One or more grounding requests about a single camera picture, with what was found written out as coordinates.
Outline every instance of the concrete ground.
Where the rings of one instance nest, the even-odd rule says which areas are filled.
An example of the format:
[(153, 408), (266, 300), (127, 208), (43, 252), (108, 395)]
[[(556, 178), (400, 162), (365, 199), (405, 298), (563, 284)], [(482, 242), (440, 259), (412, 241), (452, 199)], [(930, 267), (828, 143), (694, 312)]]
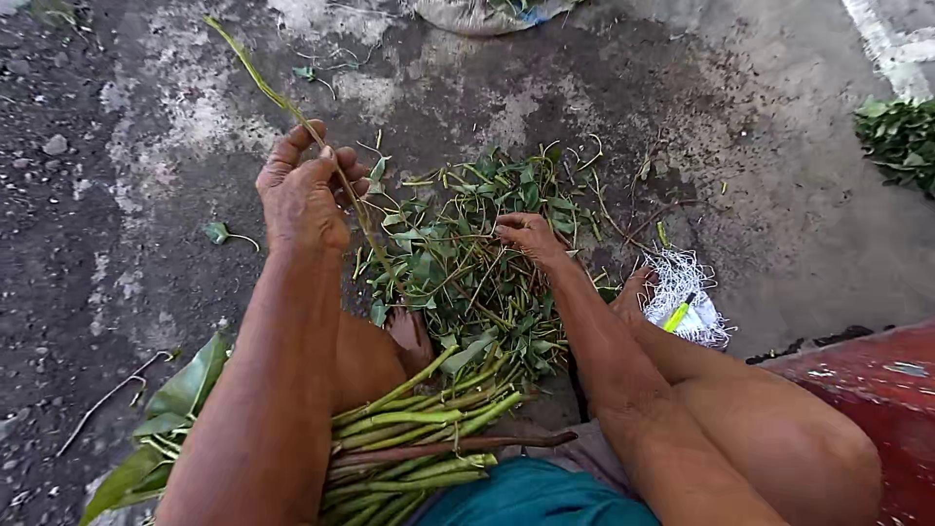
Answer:
[[(903, 38), (935, 20), (928, 5), (613, 0), (467, 39), (376, 0), (97, 0), (79, 13), (88, 30), (36, 22), (23, 3), (0, 2), (0, 412), (10, 417), (0, 523), (75, 522), (86, 486), (129, 451), (140, 410), (127, 388), (55, 457), (81, 415), (154, 349), (190, 357), (250, 298), (262, 257), (246, 242), (210, 245), (199, 227), (225, 221), (263, 244), (253, 179), (290, 120), (205, 12), (254, 49), (274, 87), (328, 122), (332, 142), (372, 144), (382, 129), (394, 181), (490, 143), (528, 153), (561, 139), (591, 152), (594, 133), (622, 223), (676, 197), (726, 210), (686, 207), (665, 223), (716, 270), (714, 300), (739, 327), (735, 356), (935, 312), (932, 202), (880, 185), (850, 117), (867, 95), (924, 93), (931, 69), (889, 60), (896, 40), (871, 40), (877, 26), (857, 15), (875, 13)], [(865, 53), (861, 35), (876, 47)], [(340, 46), (363, 60), (379, 42), (359, 68), (321, 73), (337, 100), (291, 72), (309, 64), (299, 53)], [(656, 138), (666, 173), (631, 199)], [(595, 268), (626, 272), (638, 257), (619, 239), (591, 245)], [(553, 383), (556, 399), (532, 412), (554, 428), (574, 408), (564, 380)]]

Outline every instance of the white string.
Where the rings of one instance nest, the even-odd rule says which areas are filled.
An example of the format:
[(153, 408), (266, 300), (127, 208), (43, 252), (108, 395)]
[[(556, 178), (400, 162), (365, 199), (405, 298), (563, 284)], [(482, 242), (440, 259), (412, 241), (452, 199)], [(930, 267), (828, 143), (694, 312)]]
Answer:
[(662, 326), (675, 309), (695, 294), (682, 323), (674, 334), (707, 347), (724, 348), (730, 341), (730, 334), (725, 323), (728, 321), (717, 309), (708, 296), (706, 289), (714, 288), (714, 269), (708, 265), (699, 265), (695, 251), (677, 251), (661, 249), (660, 256), (645, 254), (646, 264), (659, 276), (657, 284), (649, 284), (654, 290), (653, 299), (643, 307), (646, 319)]

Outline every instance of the leg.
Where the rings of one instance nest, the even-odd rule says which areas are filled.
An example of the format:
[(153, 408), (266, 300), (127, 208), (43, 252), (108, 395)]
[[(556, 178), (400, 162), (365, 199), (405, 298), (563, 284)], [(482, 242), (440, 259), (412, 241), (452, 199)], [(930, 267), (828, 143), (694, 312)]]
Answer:
[(394, 310), (387, 330), (341, 313), (335, 413), (373, 402), (421, 371), (432, 359), (422, 317)]
[(646, 321), (648, 274), (611, 308), (734, 467), (792, 526), (872, 524), (882, 483), (867, 435), (805, 389)]

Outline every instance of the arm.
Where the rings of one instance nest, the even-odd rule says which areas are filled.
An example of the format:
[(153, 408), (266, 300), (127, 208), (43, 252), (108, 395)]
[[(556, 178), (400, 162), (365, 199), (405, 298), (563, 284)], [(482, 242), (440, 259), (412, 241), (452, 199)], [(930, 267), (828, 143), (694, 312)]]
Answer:
[[(321, 135), (324, 125), (313, 122)], [(166, 524), (295, 524), (318, 513), (331, 441), (341, 257), (350, 239), (329, 182), (336, 158), (298, 165), (311, 144), (293, 129), (257, 179), (269, 257), (224, 373), (172, 470)]]
[(549, 276), (555, 305), (601, 429), (664, 524), (784, 524), (673, 397), (626, 326), (566, 254), (545, 220), (497, 220)]

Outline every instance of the yellow pen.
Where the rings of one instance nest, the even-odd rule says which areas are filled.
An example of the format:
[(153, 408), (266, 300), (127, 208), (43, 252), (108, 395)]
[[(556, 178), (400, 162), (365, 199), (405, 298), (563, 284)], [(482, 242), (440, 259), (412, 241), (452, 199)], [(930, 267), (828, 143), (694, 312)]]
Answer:
[(688, 295), (688, 298), (682, 302), (681, 305), (675, 308), (672, 311), (672, 314), (669, 316), (669, 319), (666, 320), (666, 323), (663, 324), (662, 329), (665, 332), (675, 332), (675, 328), (679, 327), (679, 324), (682, 323), (682, 320), (685, 318), (685, 315), (688, 314), (688, 306), (692, 304), (692, 301), (695, 300), (695, 293)]

